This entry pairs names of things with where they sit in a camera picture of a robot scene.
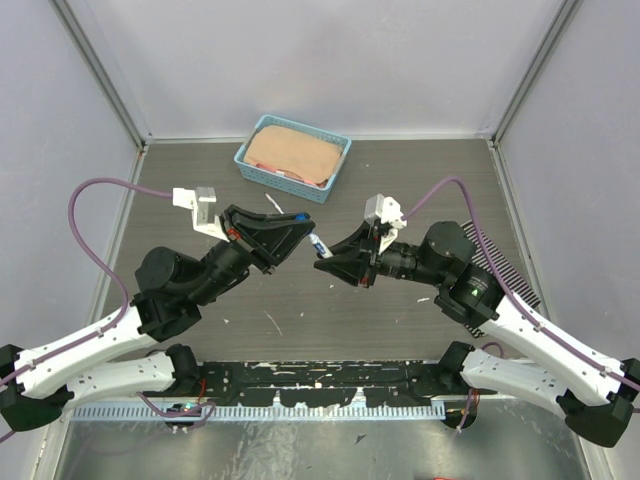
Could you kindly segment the white marker blue print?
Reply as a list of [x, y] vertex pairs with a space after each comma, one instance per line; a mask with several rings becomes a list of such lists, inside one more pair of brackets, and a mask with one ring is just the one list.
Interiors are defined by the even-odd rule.
[[333, 256], [333, 253], [331, 252], [329, 247], [320, 239], [317, 234], [311, 232], [308, 235], [308, 239], [321, 259], [327, 259]]

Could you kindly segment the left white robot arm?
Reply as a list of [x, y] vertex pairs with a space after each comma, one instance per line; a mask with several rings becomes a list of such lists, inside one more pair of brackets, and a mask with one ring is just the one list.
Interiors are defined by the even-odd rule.
[[270, 274], [315, 224], [307, 213], [256, 214], [235, 205], [216, 220], [223, 238], [197, 259], [167, 247], [135, 272], [139, 291], [123, 310], [56, 342], [1, 349], [1, 416], [14, 432], [35, 430], [79, 405], [135, 394], [187, 397], [201, 383], [192, 350], [175, 344], [148, 357], [123, 355], [174, 338], [200, 310], [249, 277]]

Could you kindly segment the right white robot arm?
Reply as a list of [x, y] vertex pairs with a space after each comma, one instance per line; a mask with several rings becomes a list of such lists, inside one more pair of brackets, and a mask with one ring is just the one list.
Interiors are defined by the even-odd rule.
[[473, 262], [476, 245], [454, 221], [433, 224], [418, 246], [395, 242], [382, 249], [383, 235], [380, 223], [363, 223], [314, 267], [364, 288], [378, 276], [436, 287], [434, 302], [445, 316], [530, 360], [501, 359], [455, 341], [438, 363], [447, 392], [491, 390], [518, 397], [559, 416], [591, 443], [605, 448], [618, 443], [634, 413], [638, 360], [601, 354], [543, 318]]

